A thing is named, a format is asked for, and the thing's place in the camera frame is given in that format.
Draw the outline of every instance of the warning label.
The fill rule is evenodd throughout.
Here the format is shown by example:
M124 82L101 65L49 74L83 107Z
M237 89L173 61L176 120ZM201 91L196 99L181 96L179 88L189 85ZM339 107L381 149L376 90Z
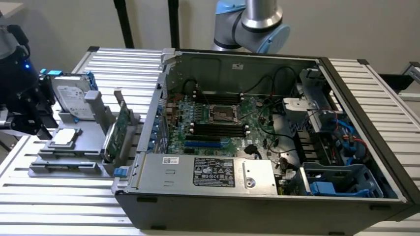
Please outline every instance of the warning label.
M195 158L195 186L235 187L233 159Z

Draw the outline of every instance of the white wall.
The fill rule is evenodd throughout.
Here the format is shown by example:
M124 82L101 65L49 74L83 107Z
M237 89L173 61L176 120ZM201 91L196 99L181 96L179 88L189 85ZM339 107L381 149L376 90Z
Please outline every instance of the white wall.
M89 46L124 47L112 0L15 2L23 2L25 9L9 23L24 29L36 68L71 71Z
M89 45L123 47L112 0L16 0L36 66L71 70ZM367 59L397 73L420 61L420 0L280 0L292 26L281 54ZM127 0L137 48L171 46L167 0ZM216 0L180 0L181 47L212 44Z
M181 47L212 44L216 0L180 0ZM280 0L292 27L281 54L367 59L379 72L399 73L420 61L419 0ZM136 46L169 46L167 0L131 0Z

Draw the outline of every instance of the green expansion card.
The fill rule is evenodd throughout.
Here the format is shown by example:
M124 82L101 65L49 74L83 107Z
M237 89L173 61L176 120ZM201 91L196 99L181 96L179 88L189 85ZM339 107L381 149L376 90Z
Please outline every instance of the green expansion card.
M121 102L121 109L117 120L111 127L109 142L107 143L107 156L108 161L112 161L119 155L124 144L127 127L129 124L129 109L125 102Z

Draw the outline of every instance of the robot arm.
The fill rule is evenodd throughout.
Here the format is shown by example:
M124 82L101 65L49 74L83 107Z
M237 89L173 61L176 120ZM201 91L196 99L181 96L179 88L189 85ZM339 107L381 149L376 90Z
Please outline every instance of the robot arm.
M212 50L277 53L291 27L283 24L277 0L220 0Z
M48 76L39 76L29 61L28 39L17 25L7 25L0 13L0 131L51 139L56 128L55 103Z

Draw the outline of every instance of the green circuit board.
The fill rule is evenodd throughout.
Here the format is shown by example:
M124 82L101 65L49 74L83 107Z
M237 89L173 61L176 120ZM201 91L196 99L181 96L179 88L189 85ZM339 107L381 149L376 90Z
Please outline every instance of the green circuit board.
M111 138L107 145L107 152L109 154L111 160L113 160L120 155L128 124L129 124L129 109L127 108L127 104L123 102L119 117L113 124Z
M267 138L268 142L272 141L272 135L265 134L259 128L259 114L261 112L261 105L264 99L257 97L245 97L244 101L237 105L217 105L195 103L191 97L176 100L169 100L171 106L171 119L168 121L169 128L169 141L168 141L168 154L185 154L184 142L185 136L192 135L189 132L189 124L195 121L199 124L236 124L248 125L251 133L245 137L221 137L221 148L195 147L193 155L213 155L213 156L247 156L243 152L244 148L253 144L263 149L263 141ZM223 110L235 110L236 107L236 119L237 121L224 120L216 116L211 116L211 106L216 106ZM261 114L261 119L267 122L263 125L264 130L273 132L273 126L267 125L269 120L269 110Z

